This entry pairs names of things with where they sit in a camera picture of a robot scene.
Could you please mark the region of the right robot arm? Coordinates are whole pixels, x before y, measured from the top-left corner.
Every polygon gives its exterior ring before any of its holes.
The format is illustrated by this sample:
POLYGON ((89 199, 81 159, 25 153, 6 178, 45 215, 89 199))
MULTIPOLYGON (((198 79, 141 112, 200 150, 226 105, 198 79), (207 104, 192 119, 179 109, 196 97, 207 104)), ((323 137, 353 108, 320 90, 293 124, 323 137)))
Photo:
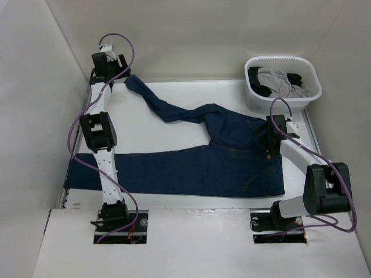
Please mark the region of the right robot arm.
POLYGON ((253 213, 255 232, 299 231, 304 216, 319 220, 321 216, 354 212, 350 173, 345 163, 335 163, 308 147, 296 133, 298 127, 283 115, 270 115, 257 131, 269 158, 279 155, 289 159, 305 175, 303 194, 273 202, 269 213, 253 213))

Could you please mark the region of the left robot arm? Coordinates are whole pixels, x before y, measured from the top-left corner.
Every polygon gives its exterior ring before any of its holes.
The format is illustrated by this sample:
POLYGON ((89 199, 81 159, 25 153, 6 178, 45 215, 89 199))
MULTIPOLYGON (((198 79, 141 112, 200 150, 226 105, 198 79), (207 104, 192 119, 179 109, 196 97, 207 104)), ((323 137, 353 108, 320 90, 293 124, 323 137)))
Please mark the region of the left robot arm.
POLYGON ((119 188, 115 166, 117 134, 107 112, 114 82, 122 67, 113 55, 104 52, 92 54, 94 69, 90 77, 91 103, 84 115, 79 117, 86 146, 93 152, 103 192, 103 205, 98 220, 92 224, 99 232, 124 231, 130 224, 130 216, 119 188))

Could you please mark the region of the dark blue denim trousers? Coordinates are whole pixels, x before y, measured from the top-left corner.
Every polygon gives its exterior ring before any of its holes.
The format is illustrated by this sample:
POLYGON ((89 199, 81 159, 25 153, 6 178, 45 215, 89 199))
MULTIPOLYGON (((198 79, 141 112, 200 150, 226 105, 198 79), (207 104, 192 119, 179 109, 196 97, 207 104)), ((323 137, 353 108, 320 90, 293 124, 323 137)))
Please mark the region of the dark blue denim trousers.
POLYGON ((187 110, 159 99, 137 76, 126 87, 164 122, 204 123, 208 145, 115 155, 118 180, 131 193, 261 198, 285 193, 282 159, 268 158, 257 130, 264 120, 205 104, 187 110))

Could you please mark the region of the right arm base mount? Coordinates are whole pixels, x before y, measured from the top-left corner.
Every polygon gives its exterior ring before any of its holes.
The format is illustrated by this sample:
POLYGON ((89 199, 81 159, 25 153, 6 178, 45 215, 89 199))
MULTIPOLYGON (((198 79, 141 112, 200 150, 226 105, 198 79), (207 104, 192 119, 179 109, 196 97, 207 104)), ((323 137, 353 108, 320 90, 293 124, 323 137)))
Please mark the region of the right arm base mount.
POLYGON ((301 217, 274 217, 267 210, 253 210, 249 225, 255 244, 307 243, 301 217))

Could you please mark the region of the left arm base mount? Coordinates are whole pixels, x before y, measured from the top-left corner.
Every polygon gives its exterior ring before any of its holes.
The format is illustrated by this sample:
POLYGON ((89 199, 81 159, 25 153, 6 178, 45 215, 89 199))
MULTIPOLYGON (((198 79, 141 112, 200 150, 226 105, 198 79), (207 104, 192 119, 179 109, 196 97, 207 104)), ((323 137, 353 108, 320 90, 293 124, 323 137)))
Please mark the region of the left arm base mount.
POLYGON ((138 217, 131 226, 126 226, 135 218, 136 212, 129 211, 129 219, 126 222, 114 221, 105 224, 103 220, 91 221, 94 226, 94 244, 146 244, 148 229, 148 210, 140 210, 138 217))

